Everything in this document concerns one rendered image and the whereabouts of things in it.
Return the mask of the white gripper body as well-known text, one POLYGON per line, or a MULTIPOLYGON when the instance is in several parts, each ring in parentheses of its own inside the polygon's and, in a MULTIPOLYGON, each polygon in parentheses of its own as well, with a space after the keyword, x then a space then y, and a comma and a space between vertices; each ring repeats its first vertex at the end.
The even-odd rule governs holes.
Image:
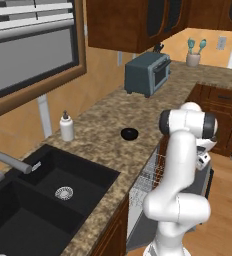
POLYGON ((211 157, 207 152, 202 152, 197 155, 196 168, 201 171, 210 162, 211 157))

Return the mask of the black bowl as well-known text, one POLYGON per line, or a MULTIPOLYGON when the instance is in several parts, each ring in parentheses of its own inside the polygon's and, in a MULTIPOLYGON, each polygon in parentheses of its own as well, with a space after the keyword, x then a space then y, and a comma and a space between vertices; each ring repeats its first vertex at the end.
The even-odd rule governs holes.
POLYGON ((138 135, 139 133, 135 128, 124 128, 121 130, 121 137, 127 141, 135 140, 138 135))

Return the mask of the dark wood base cupboards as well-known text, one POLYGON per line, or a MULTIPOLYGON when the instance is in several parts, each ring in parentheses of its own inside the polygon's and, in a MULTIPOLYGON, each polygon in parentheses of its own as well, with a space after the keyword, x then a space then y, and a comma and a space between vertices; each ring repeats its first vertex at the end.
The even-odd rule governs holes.
POLYGON ((211 112, 218 121, 217 144, 213 153, 230 157, 232 155, 232 89, 215 84, 197 83, 186 101, 200 105, 203 111, 211 112))

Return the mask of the beige utensil pot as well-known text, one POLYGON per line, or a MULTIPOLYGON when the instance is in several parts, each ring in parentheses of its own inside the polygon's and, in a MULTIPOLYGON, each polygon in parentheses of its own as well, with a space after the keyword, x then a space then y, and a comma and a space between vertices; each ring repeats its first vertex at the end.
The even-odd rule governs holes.
POLYGON ((197 67, 200 62, 201 55, 198 53, 190 54, 186 56, 186 65, 189 67, 197 67))

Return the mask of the grey toaster oven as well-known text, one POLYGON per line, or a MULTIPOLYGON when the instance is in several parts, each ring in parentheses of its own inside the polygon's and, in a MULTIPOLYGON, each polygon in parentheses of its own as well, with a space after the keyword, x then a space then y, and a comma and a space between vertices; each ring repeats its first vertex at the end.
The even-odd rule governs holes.
POLYGON ((128 94, 153 95, 169 78, 170 56, 145 52, 125 65, 124 89, 128 94))

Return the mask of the wood cupboard under sink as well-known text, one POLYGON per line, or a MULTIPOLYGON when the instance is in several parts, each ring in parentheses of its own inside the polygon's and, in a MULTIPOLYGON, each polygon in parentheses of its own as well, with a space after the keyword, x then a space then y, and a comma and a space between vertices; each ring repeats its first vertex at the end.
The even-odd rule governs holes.
POLYGON ((90 256, 125 256, 128 209, 129 196, 126 196, 90 256))

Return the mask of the teal spoon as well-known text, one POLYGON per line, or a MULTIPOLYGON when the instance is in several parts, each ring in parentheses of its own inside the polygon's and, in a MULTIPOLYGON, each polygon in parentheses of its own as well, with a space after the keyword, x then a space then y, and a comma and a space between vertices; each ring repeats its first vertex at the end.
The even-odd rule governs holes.
POLYGON ((206 39, 202 39, 200 42, 200 45, 199 45, 199 51, 198 51, 199 55, 200 55, 202 49, 205 48, 205 46, 206 46, 206 39))

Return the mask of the teal spatula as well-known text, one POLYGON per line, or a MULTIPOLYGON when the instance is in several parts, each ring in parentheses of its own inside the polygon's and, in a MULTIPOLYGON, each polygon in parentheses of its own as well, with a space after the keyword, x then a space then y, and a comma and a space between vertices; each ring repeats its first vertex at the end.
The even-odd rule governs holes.
POLYGON ((193 49, 194 46, 195 46, 195 40, 192 39, 192 38, 189 38, 188 41, 187 41, 187 43, 188 43, 188 53, 189 53, 189 54, 192 54, 192 49, 193 49))

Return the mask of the white soap dispenser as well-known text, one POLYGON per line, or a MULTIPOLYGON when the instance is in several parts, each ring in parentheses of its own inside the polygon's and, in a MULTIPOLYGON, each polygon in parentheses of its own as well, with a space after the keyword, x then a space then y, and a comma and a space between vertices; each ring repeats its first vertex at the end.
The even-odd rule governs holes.
POLYGON ((69 142, 74 139, 74 123, 66 110, 63 111, 63 115, 60 119, 60 131, 64 141, 69 142))

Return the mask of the metal sink strainer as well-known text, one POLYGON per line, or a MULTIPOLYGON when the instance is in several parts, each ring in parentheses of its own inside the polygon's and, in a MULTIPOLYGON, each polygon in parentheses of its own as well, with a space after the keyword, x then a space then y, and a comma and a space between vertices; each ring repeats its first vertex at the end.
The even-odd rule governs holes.
POLYGON ((64 200, 64 201, 71 199, 73 197, 73 194, 74 194, 73 189, 68 186, 60 187, 55 192, 55 196, 58 199, 64 200))

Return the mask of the black double sink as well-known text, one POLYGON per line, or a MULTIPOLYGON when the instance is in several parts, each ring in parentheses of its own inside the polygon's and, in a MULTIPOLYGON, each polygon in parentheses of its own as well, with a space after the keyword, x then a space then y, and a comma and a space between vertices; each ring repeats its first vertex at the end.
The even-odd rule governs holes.
POLYGON ((60 256, 119 172, 47 144, 24 162, 41 166, 0 182, 0 256, 60 256), (55 196, 64 186, 74 191, 67 201, 55 196))

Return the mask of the grey sink tap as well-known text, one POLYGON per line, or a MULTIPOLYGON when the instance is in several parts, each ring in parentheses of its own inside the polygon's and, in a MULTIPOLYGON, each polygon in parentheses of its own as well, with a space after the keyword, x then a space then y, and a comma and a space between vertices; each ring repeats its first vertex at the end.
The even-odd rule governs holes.
MULTIPOLYGON (((37 170, 41 166, 41 162, 37 162, 34 166, 31 166, 2 152, 0 152, 0 161, 23 172, 24 174, 29 174, 37 170)), ((4 178, 5 174, 2 171, 0 171, 0 182, 4 178)))

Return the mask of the window with white blinds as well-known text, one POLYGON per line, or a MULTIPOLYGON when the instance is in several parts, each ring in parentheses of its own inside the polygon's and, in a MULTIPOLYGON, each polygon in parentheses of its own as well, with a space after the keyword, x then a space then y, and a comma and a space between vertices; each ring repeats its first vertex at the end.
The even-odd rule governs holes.
POLYGON ((0 0, 0 116, 85 73, 82 0, 0 0))

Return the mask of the white wall socket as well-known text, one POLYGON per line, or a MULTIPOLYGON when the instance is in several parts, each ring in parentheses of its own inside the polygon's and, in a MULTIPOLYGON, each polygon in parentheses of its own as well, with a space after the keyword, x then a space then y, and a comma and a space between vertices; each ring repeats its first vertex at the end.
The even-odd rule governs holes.
POLYGON ((217 49, 223 50, 226 45, 226 37, 225 36, 219 36, 218 37, 218 43, 217 43, 217 49))

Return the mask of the dark wood wall cupboards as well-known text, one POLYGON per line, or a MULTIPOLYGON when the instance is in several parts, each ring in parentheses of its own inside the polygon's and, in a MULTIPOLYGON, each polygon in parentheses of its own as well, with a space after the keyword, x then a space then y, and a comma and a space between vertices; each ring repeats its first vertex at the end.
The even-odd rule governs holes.
POLYGON ((232 0, 86 0, 88 45, 141 53, 186 28, 232 31, 232 0))

